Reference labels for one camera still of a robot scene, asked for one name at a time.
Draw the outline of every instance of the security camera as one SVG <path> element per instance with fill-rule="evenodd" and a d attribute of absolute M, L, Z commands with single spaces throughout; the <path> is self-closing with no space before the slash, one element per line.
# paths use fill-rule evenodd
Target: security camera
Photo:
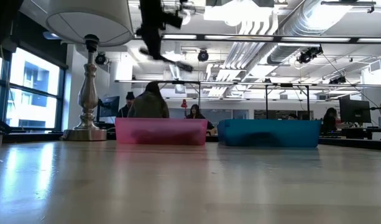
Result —
<path fill-rule="evenodd" d="M 200 50 L 200 53 L 198 53 L 197 59 L 198 59 L 199 62 L 206 62 L 206 61 L 208 61 L 207 50 L 205 50 L 205 49 Z"/>
<path fill-rule="evenodd" d="M 106 53 L 104 52 L 99 52 L 98 56 L 95 58 L 95 63 L 97 65 L 105 65 L 109 62 L 109 59 L 106 58 Z"/>

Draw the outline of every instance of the white ceiling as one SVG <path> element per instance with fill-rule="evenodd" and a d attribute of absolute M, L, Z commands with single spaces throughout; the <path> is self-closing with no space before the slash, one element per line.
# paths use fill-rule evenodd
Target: white ceiling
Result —
<path fill-rule="evenodd" d="M 46 11 L 48 2 L 50 0 L 24 0 L 21 11 L 28 15 L 30 18 L 45 26 Z M 203 1 L 196 1 L 196 4 L 202 5 Z M 288 0 L 287 13 L 295 8 L 301 0 Z M 348 12 L 336 25 L 330 28 L 324 35 L 366 35 L 366 36 L 381 36 L 381 1 L 380 5 L 376 8 L 376 12 L 372 14 L 367 13 L 367 8 L 353 9 Z M 136 29 L 140 26 L 140 12 L 136 6 L 131 6 L 131 18 L 133 28 Z M 239 27 L 227 26 L 223 21 L 204 21 L 202 15 L 195 15 L 191 18 L 189 24 L 182 27 L 181 30 L 169 28 L 167 33 L 189 33 L 189 34 L 235 34 L 239 32 Z M 196 70 L 205 70 L 208 63 L 199 63 L 197 61 L 197 54 L 200 49 L 207 49 L 209 59 L 212 61 L 225 60 L 231 50 L 231 42 L 164 42 L 162 44 L 162 53 L 169 52 L 180 45 L 181 51 L 186 52 L 185 59 L 192 64 Z M 138 40 L 133 40 L 126 44 L 129 52 L 134 57 L 137 65 L 134 67 L 134 73 L 138 76 L 148 73 L 163 73 L 168 69 L 167 65 L 159 62 L 151 62 L 148 58 L 139 54 L 137 49 L 143 46 L 143 43 Z M 360 71 L 358 68 L 366 64 L 357 63 L 367 60 L 371 57 L 381 56 L 381 45 L 323 45 L 324 54 L 328 56 L 330 61 L 337 69 L 349 67 L 347 70 L 348 79 L 357 81 L 359 79 Z M 116 57 L 114 52 L 108 53 L 109 57 Z M 349 62 L 349 57 L 353 56 L 353 62 Z M 290 67 L 278 67 L 274 72 L 277 73 L 275 78 L 286 77 L 285 80 L 297 80 L 299 76 L 304 79 L 311 77 L 310 81 L 321 78 L 322 76 L 329 75 L 335 72 L 336 69 L 331 66 L 328 61 L 323 57 L 317 58 L 303 67 L 301 70 L 296 69 L 294 64 L 291 63 Z"/>

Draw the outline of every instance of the ceiling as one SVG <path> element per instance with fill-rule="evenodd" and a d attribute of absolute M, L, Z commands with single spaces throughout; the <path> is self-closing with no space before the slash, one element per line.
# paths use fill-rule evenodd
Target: ceiling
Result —
<path fill-rule="evenodd" d="M 30 18 L 45 26 L 47 18 L 48 4 L 51 0 L 24 0 L 21 11 Z M 329 28 L 323 35 L 338 35 L 338 36 L 381 36 L 381 0 L 377 1 L 375 12 L 368 14 L 368 7 L 358 7 L 351 9 L 345 14 L 342 19 L 335 25 Z M 198 9 L 205 7 L 205 1 L 193 1 Z M 285 23 L 285 18 L 294 8 L 302 2 L 302 0 L 287 0 L 288 6 L 281 8 L 278 12 L 278 23 Z M 140 12 L 135 1 L 130 2 L 130 13 L 133 29 L 140 26 Z M 206 21 L 203 10 L 200 13 L 191 16 L 190 22 L 183 25 L 181 30 L 168 28 L 167 33 L 182 33 L 182 34 L 238 34 L 241 25 L 228 26 L 224 21 Z M 132 40 L 126 44 L 127 51 L 132 55 L 134 61 L 133 72 L 137 78 L 147 76 L 147 74 L 163 74 L 169 70 L 168 65 L 160 62 L 150 61 L 138 52 L 138 48 L 143 46 L 139 40 Z M 197 71 L 193 78 L 198 78 L 198 71 L 206 71 L 207 65 L 210 63 L 223 63 L 231 52 L 232 42 L 200 42 L 200 41 L 166 41 L 162 44 L 162 54 L 178 50 L 182 53 L 183 59 L 194 66 Z M 298 82 L 304 81 L 319 82 L 322 77 L 326 77 L 336 70 L 344 69 L 346 77 L 349 81 L 355 83 L 359 81 L 360 68 L 368 66 L 369 63 L 379 60 L 381 57 L 381 45 L 361 45 L 361 44 L 343 44 L 343 45 L 322 45 L 324 54 L 327 58 L 319 56 L 311 63 L 300 65 L 295 62 L 295 57 L 290 58 L 285 62 L 285 66 L 279 66 L 272 72 L 266 74 L 276 82 Z M 206 49 L 209 53 L 208 62 L 199 62 L 197 55 L 200 49 Z M 111 58 L 118 58 L 120 52 L 107 52 L 106 55 Z"/>

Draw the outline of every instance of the ductwork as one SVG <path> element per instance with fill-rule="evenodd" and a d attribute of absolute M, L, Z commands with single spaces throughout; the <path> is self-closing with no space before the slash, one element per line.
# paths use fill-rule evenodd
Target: ductwork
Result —
<path fill-rule="evenodd" d="M 352 8 L 351 6 L 327 6 L 321 5 L 322 0 L 306 0 L 299 7 L 294 15 L 286 22 L 282 29 L 279 30 L 280 35 L 321 35 L 330 27 L 339 22 L 342 17 Z M 250 73 L 260 73 L 257 66 L 258 63 L 268 63 L 279 65 L 288 60 L 290 56 L 299 51 L 299 47 L 283 47 L 278 44 L 265 44 L 249 66 Z M 276 67 L 264 71 L 268 74 Z"/>

